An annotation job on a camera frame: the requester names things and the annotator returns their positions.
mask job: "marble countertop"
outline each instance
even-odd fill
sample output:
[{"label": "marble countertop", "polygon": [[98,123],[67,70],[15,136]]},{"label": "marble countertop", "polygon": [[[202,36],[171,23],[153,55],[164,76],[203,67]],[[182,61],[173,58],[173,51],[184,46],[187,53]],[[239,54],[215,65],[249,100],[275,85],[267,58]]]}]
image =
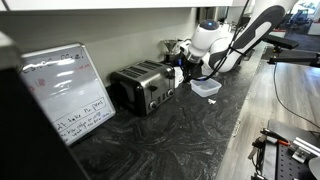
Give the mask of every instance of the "marble countertop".
[{"label": "marble countertop", "polygon": [[202,98],[180,84],[146,117],[117,109],[71,150],[93,180],[214,179],[258,62],[219,74],[216,95]]}]

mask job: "whiteboard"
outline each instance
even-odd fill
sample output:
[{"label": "whiteboard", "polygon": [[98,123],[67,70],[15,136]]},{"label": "whiteboard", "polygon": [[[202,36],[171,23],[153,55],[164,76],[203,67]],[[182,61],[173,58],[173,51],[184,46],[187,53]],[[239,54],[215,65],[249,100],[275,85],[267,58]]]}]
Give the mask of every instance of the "whiteboard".
[{"label": "whiteboard", "polygon": [[31,52],[22,58],[20,76],[67,145],[115,114],[83,44]]}]

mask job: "silver toaster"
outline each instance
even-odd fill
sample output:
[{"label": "silver toaster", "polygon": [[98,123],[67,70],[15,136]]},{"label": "silver toaster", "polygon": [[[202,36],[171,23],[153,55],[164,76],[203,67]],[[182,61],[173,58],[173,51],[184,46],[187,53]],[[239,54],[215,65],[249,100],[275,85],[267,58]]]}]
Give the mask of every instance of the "silver toaster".
[{"label": "silver toaster", "polygon": [[111,91],[116,101],[144,116],[174,95],[174,68],[146,60],[113,72]]}]

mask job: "whiteboard frame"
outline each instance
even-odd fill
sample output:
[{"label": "whiteboard frame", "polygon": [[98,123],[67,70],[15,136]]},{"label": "whiteboard frame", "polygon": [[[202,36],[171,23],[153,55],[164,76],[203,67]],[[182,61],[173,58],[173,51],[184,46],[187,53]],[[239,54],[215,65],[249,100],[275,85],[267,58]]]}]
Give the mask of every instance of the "whiteboard frame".
[{"label": "whiteboard frame", "polygon": [[43,54],[47,54],[47,53],[53,53],[53,52],[57,52],[57,51],[60,51],[60,50],[67,50],[67,49],[70,49],[70,48],[75,48],[75,47],[81,47],[83,49],[83,51],[86,53],[87,57],[88,57],[88,60],[90,62],[90,64],[92,65],[92,69],[95,73],[95,75],[97,76],[97,79],[99,81],[99,84],[101,86],[101,88],[103,89],[103,93],[105,94],[106,96],[106,101],[108,101],[110,103],[110,107],[111,107],[111,110],[112,112],[110,113],[110,116],[108,119],[104,120],[104,121],[101,121],[101,122],[98,122],[97,124],[93,125],[90,129],[88,129],[87,131],[85,131],[84,133],[80,134],[79,136],[77,136],[76,138],[68,141],[68,142],[65,142],[68,146],[72,145],[74,142],[78,141],[79,139],[81,139],[82,137],[84,137],[85,135],[87,135],[88,133],[90,133],[91,131],[93,131],[94,129],[96,129],[98,126],[100,126],[101,124],[105,123],[107,120],[109,120],[111,117],[113,117],[115,114],[116,114],[116,111],[114,109],[114,106],[111,102],[111,99],[106,91],[106,88],[103,84],[103,82],[101,81],[101,78],[99,76],[99,73],[96,69],[96,67],[94,66],[94,63],[89,55],[89,52],[87,50],[87,48],[85,47],[85,45],[83,43],[74,43],[74,44],[69,44],[69,45],[63,45],[63,46],[59,46],[59,47],[53,47],[53,48],[49,48],[49,49],[44,49],[44,50],[39,50],[39,51],[34,51],[34,52],[29,52],[29,53],[25,53],[23,54],[21,57],[23,59],[25,58],[31,58],[33,56],[39,56],[39,55],[43,55]]}]

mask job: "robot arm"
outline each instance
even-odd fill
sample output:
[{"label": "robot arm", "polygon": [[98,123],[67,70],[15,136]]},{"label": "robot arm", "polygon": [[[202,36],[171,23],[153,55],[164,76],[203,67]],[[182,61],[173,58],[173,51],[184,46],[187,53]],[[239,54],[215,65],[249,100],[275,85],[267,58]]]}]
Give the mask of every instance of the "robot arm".
[{"label": "robot arm", "polygon": [[[187,60],[198,64],[206,53],[210,57],[203,59],[204,63],[219,72],[230,71],[249,50],[257,45],[263,36],[269,34],[281,21],[286,12],[297,0],[256,0],[252,17],[247,27],[233,40],[233,35],[224,32],[219,24],[205,20],[198,25],[191,42],[180,46],[184,49]],[[226,56],[222,66],[219,62]]]}]

